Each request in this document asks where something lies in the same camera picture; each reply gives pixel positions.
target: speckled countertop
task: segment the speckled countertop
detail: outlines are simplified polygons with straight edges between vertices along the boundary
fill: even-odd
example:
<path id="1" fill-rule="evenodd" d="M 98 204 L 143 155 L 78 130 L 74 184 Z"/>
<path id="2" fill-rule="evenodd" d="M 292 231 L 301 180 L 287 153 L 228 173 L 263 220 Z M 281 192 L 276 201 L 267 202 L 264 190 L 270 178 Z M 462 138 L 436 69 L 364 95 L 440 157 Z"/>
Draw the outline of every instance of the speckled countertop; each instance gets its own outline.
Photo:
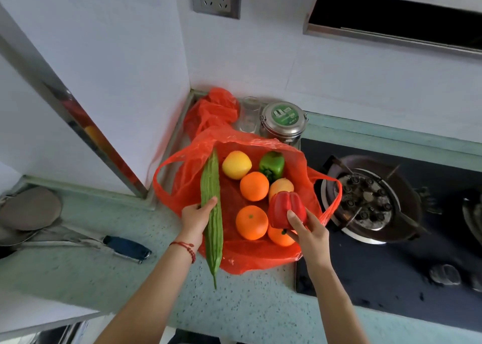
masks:
<path id="1" fill-rule="evenodd" d="M 116 312 L 176 236 L 178 218 L 75 193 L 61 194 L 62 218 L 136 240 L 153 250 L 142 265 L 85 248 L 25 249 L 0 260 L 0 285 L 39 297 Z M 218 274 L 217 291 L 204 259 L 191 268 L 169 325 L 251 344 L 324 343 L 316 299 L 293 290 L 294 264 L 242 276 Z M 482 334 L 357 308 L 372 343 L 472 344 Z"/>

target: stainless steel canister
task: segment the stainless steel canister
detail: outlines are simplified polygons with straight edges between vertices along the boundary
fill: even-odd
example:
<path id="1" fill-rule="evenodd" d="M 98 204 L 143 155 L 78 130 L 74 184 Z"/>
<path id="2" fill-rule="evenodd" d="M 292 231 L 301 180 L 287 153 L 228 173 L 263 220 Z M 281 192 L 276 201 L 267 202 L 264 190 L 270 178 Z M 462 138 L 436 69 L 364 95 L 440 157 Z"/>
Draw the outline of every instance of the stainless steel canister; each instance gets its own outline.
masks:
<path id="1" fill-rule="evenodd" d="M 293 145 L 306 128 L 306 113 L 295 104 L 288 102 L 269 103 L 260 116 L 260 134 L 267 138 L 277 138 Z"/>

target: fingers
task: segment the fingers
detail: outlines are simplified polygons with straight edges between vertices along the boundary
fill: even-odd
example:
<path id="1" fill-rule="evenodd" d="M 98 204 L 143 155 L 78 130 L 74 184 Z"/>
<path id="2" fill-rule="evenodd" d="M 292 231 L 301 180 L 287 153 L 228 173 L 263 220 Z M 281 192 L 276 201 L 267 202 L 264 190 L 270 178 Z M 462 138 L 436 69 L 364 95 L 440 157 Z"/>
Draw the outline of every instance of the fingers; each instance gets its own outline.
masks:
<path id="1" fill-rule="evenodd" d="M 206 204 L 200 208 L 200 210 L 203 212 L 209 213 L 214 208 L 216 203 L 217 203 L 217 197 L 214 196 L 209 201 L 207 201 Z"/>
<path id="2" fill-rule="evenodd" d="M 292 238 L 295 242 L 299 244 L 299 237 L 293 231 L 286 230 L 286 235 L 288 235 L 290 238 Z"/>
<path id="3" fill-rule="evenodd" d="M 311 232 L 313 232 L 317 228 L 320 228 L 320 220 L 315 216 L 314 213 L 312 213 L 309 209 L 306 209 L 306 215 L 308 216 L 306 226 L 308 226 Z"/>
<path id="4" fill-rule="evenodd" d="M 301 220 L 298 218 L 298 216 L 296 216 L 296 214 L 292 210 L 289 210 L 286 213 L 286 217 L 288 218 L 288 222 L 293 227 L 293 229 L 298 233 L 298 235 L 305 234 L 307 232 Z"/>

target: green label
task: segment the green label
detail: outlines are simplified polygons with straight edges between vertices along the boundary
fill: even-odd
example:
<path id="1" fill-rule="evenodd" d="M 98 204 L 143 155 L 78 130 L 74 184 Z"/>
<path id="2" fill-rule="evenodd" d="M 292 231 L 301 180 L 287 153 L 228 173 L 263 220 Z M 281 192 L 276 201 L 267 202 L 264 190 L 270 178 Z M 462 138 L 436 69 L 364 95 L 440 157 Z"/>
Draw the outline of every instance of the green label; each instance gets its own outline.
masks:
<path id="1" fill-rule="evenodd" d="M 274 107 L 271 112 L 273 119 L 276 123 L 282 126 L 291 126 L 298 122 L 298 112 L 292 109 L 287 104 L 281 104 Z"/>

